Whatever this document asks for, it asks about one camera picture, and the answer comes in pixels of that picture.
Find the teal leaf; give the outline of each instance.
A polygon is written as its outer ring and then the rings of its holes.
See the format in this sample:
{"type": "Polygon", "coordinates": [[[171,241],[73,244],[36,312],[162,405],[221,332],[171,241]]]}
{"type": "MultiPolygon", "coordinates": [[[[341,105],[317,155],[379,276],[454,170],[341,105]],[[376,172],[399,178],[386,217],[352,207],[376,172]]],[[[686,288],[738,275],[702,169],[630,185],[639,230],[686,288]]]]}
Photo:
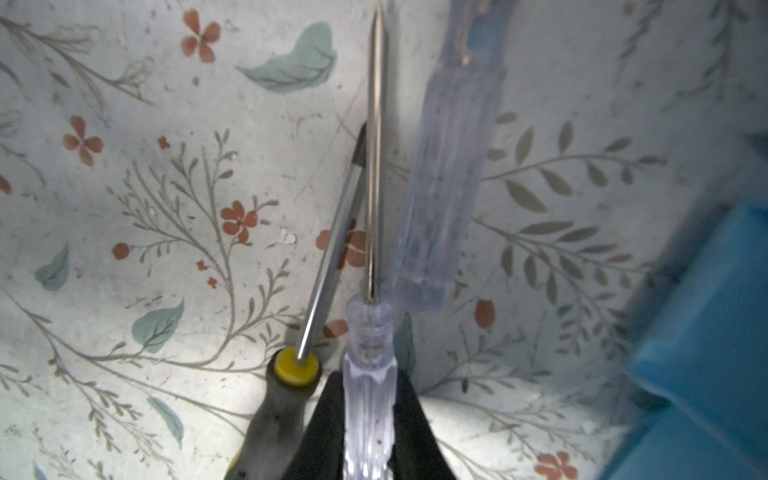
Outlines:
{"type": "Polygon", "coordinates": [[[45,473],[38,467],[38,464],[33,463],[33,465],[35,466],[35,480],[48,480],[48,477],[46,477],[45,473]]]}
{"type": "Polygon", "coordinates": [[[69,243],[65,243],[59,253],[48,265],[41,266],[35,272],[35,279],[49,292],[58,290],[67,283],[69,275],[69,243]]]}
{"type": "Polygon", "coordinates": [[[750,143],[755,153],[760,155],[760,158],[768,160],[768,131],[749,134],[746,136],[746,141],[750,143]]]}
{"type": "Polygon", "coordinates": [[[170,340],[184,313],[184,300],[174,308],[153,310],[134,322],[134,340],[149,353],[157,353],[170,340]]]}
{"type": "Polygon", "coordinates": [[[413,345],[413,328],[410,313],[406,312],[406,317],[403,319],[400,328],[395,332],[392,342],[395,344],[395,358],[397,359],[398,367],[408,375],[411,375],[416,368],[416,347],[413,345]]]}
{"type": "Polygon", "coordinates": [[[331,27],[317,22],[302,32],[293,50],[254,68],[236,67],[252,82],[276,94],[316,87],[331,75],[336,53],[331,45],[331,27]]]}
{"type": "Polygon", "coordinates": [[[9,66],[7,66],[1,61],[0,61],[0,71],[8,74],[9,77],[13,78],[13,81],[15,81],[19,87],[22,86],[22,81],[18,79],[17,74],[13,73],[13,70],[11,70],[9,66]]]}
{"type": "Polygon", "coordinates": [[[177,442],[179,442],[179,448],[181,448],[181,439],[184,438],[184,424],[181,423],[179,416],[162,400],[155,397],[149,397],[147,399],[153,409],[163,417],[165,425],[168,427],[168,431],[174,436],[177,442]]]}

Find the floral tablecloth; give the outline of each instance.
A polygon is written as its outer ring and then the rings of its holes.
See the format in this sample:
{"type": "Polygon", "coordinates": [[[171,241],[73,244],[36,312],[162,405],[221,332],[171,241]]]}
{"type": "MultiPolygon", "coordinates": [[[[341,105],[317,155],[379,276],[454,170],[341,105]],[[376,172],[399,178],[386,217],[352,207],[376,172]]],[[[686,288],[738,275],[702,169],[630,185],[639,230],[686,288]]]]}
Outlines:
{"type": "MultiPolygon", "coordinates": [[[[448,6],[387,4],[388,255],[448,6]]],[[[326,247],[371,15],[0,6],[0,478],[223,476],[326,247]]],[[[631,427],[631,327],[682,271],[660,255],[691,215],[766,195],[767,18],[763,0],[520,2],[449,302],[397,333],[459,478],[594,478],[631,427]]],[[[326,370],[362,278],[350,230],[326,370]]]]}

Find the metal rod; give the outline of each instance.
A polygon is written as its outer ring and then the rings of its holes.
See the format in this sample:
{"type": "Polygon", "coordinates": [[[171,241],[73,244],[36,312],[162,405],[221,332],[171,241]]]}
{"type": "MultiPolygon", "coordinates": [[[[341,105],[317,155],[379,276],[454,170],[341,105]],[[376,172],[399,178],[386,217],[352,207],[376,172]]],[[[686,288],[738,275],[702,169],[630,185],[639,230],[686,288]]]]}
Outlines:
{"type": "Polygon", "coordinates": [[[306,316],[302,326],[299,339],[296,341],[295,360],[299,365],[303,365],[306,359],[310,357],[312,344],[319,329],[325,322],[328,315],[328,309],[333,299],[333,277],[336,273],[336,266],[339,265],[339,257],[344,248],[344,240],[349,230],[349,222],[352,220],[352,208],[355,203],[355,195],[360,185],[362,171],[364,170],[366,156],[366,126],[360,129],[360,135],[357,137],[355,154],[352,157],[352,164],[349,166],[349,173],[346,175],[339,206],[336,208],[336,214],[333,216],[328,238],[328,247],[320,261],[320,269],[317,271],[315,286],[312,288],[310,304],[306,307],[306,316]]]}
{"type": "Polygon", "coordinates": [[[379,261],[381,258],[381,150],[382,117],[386,91],[387,34],[381,0],[376,2],[369,46],[368,67],[368,173],[366,202],[366,302],[379,296],[379,261]]]}

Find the blue object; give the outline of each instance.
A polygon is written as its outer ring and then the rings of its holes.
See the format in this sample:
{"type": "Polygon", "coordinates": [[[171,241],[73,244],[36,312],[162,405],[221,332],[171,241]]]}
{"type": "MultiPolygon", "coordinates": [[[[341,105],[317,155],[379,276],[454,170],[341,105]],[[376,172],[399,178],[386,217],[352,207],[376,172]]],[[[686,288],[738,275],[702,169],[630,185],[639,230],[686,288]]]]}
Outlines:
{"type": "Polygon", "coordinates": [[[766,342],[768,208],[743,204],[638,345],[630,377],[671,406],[604,478],[768,478],[766,342]]]}

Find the screwdriver with black handle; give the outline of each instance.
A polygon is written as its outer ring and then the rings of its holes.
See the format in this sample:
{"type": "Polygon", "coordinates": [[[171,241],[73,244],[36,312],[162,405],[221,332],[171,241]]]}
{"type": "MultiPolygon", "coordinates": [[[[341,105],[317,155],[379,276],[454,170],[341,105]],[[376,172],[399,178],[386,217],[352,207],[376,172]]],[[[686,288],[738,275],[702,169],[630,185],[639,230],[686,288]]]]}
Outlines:
{"type": "Polygon", "coordinates": [[[352,164],[333,218],[328,247],[323,254],[310,304],[296,346],[275,353],[266,368],[266,394],[251,419],[240,451],[224,480],[276,480],[296,454],[304,433],[304,409],[315,392],[323,368],[312,353],[317,330],[325,323],[333,299],[339,264],[358,204],[359,185],[366,164],[366,126],[357,137],[352,164]]]}

